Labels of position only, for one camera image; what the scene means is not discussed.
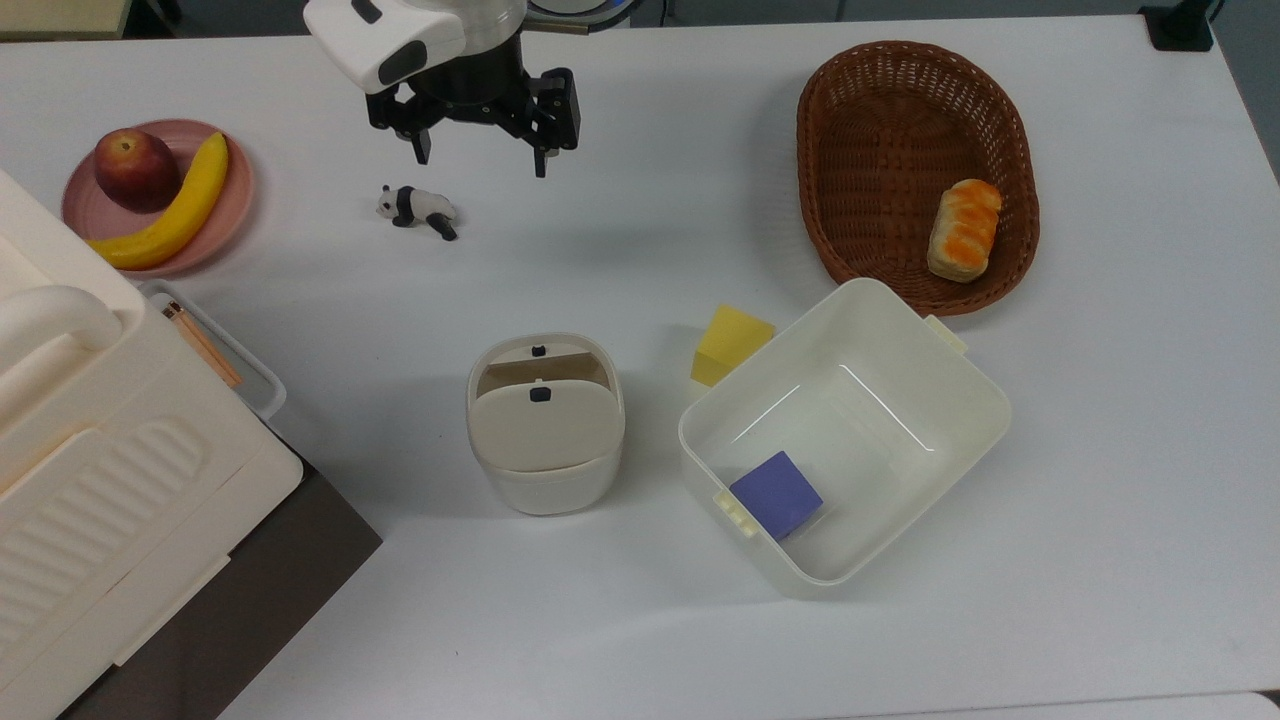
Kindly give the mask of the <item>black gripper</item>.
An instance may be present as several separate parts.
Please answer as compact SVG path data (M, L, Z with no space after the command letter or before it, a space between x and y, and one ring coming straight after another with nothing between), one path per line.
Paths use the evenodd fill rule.
M370 126L411 143L416 163L431 156L430 128L444 119L494 126L532 147L534 173L547 177L552 152L579 146L581 114L573 72L553 68L539 77L524 64L521 37L485 53L422 69L366 96Z

